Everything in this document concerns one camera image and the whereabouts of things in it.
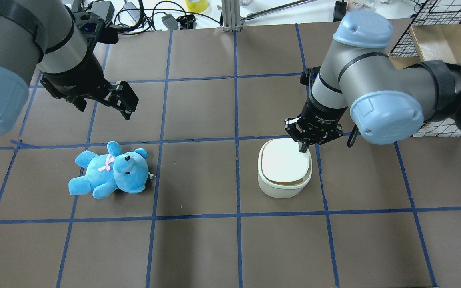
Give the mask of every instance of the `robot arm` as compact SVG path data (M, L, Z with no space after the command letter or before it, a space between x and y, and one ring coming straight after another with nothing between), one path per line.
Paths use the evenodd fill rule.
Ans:
M36 67L54 98L80 111L93 99L130 118L138 97L127 82L110 84L93 55L97 42L117 43L123 28L111 23L112 6L100 14L72 13L61 0L0 0L0 135L13 128Z
M311 87L302 112L285 122L300 152L341 137L338 122L348 107L373 144L403 140L424 122L445 118L461 129L461 64L429 61L397 70L384 54L391 36L390 22L378 14L345 16L322 66L302 74L301 83Z

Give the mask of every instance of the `black power adapter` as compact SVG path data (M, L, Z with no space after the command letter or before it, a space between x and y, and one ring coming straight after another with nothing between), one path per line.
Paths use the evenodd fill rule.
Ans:
M195 22L195 15L193 14L188 14L188 15L183 15L179 18L174 18L172 14L167 14L161 18L163 20L163 24L169 29L169 30L184 30L184 29L193 29L194 28L194 22Z
M333 22L341 21L346 15L346 2L344 1L337 1L335 2L335 6L333 7Z

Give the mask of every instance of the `cable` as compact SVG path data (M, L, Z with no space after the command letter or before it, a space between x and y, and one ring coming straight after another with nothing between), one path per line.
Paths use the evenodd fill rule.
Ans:
M118 17L122 12L125 12L125 11L134 11L134 10L138 10L138 9L122 9L121 11L119 11L119 12L117 13L117 15L115 15L115 20L117 19L117 17ZM179 10L179 9L156 9L156 10L184 12L183 10ZM214 22L220 24L220 21L218 21L218 20L212 18L211 16L208 16L208 15L205 15L205 14L201 14L201 13L195 13L195 12L190 12L190 14L200 15L200 16L209 18L210 20L213 20Z
M175 5L179 6L179 7L182 9L182 11L184 12L184 15L185 15L186 17L188 16L188 14L186 13L186 10L184 9L184 7L181 6L181 5L179 5L178 3L173 2L173 1L169 1L169 0L159 1L159 2L157 2L157 4L156 4L156 5L154 6L154 8L152 9L152 18L151 18L151 19L152 19L152 23L151 23L151 24L152 24L152 28L154 29L154 31L156 31L156 25L155 25L155 23L154 23L154 13L155 13L155 11L156 11L156 8L158 8L158 6L159 6L161 3L172 3L172 4L175 4Z
M152 17L153 17L154 15L156 15L156 14L161 14L161 13L163 13L163 14L166 15L165 12L156 12L156 13L154 13L154 14L152 15ZM150 28L152 28L152 26L149 24L149 26L148 26L146 29L143 29L142 31L138 31L138 32L126 32L126 33L120 33L120 34L121 34L121 35L139 35L139 34L145 33L145 32L148 31Z
M120 29L120 32L130 32L130 31L134 31L135 29L139 28L141 24L143 24L143 19L145 18L145 11L143 10L143 0L138 0L138 3L139 3L139 6L140 6L140 18L138 19L138 21L136 22L136 24L134 24L133 26L130 26L130 27L126 27L126 26L123 26L122 29Z
M408 1L414 2L414 3L415 3L414 8L413 8L415 13L419 13L419 11L421 11L421 9L423 8L423 4L419 4L419 3L418 3L417 1L415 1L415 0L408 0Z
M359 128L357 127L357 124L355 124L353 126L353 129L351 129L350 137L348 137L348 141L346 142L346 146L348 146L348 148L351 148L355 143L355 139L357 139L358 132Z

